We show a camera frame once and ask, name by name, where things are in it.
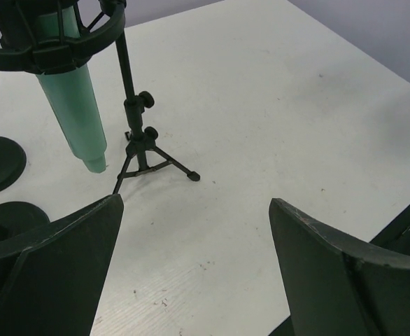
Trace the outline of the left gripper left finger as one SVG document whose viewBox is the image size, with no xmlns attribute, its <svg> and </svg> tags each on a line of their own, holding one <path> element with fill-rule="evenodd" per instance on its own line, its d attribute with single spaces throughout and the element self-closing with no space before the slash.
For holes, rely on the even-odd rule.
<svg viewBox="0 0 410 336">
<path fill-rule="evenodd" d="M 0 224 L 0 335 L 89 335 L 123 212 L 114 194 L 51 223 Z"/>
</svg>

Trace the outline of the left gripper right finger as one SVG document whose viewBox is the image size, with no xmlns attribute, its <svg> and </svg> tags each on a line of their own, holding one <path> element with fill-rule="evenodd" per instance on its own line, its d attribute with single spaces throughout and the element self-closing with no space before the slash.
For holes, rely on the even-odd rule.
<svg viewBox="0 0 410 336">
<path fill-rule="evenodd" d="M 279 198 L 269 220 L 287 334 L 410 335 L 410 227 L 366 242 Z"/>
</svg>

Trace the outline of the teal microphone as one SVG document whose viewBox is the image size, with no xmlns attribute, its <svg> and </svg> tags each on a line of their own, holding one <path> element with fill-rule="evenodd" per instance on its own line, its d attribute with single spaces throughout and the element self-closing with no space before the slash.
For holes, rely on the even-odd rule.
<svg viewBox="0 0 410 336">
<path fill-rule="evenodd" d="M 36 77 L 71 152 L 90 172 L 104 172 L 107 143 L 88 66 Z"/>
</svg>

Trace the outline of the tripod shock mount stand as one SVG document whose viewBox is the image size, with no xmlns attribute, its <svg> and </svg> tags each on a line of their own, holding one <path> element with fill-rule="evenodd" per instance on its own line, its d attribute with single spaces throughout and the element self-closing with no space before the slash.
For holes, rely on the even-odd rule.
<svg viewBox="0 0 410 336">
<path fill-rule="evenodd" d="M 162 165 L 177 161 L 161 150 L 158 133 L 144 127 L 142 115 L 154 106 L 146 91 L 135 93 L 125 38 L 124 1 L 101 1 L 98 16 L 84 25 L 77 1 L 0 1 L 0 71 L 34 74 L 62 74 L 84 64 L 110 45 L 115 45 L 125 91 L 126 133 L 125 165 L 117 181 L 153 171 L 147 163 L 149 151 L 162 158 Z M 136 171 L 127 166 L 138 161 Z"/>
</svg>

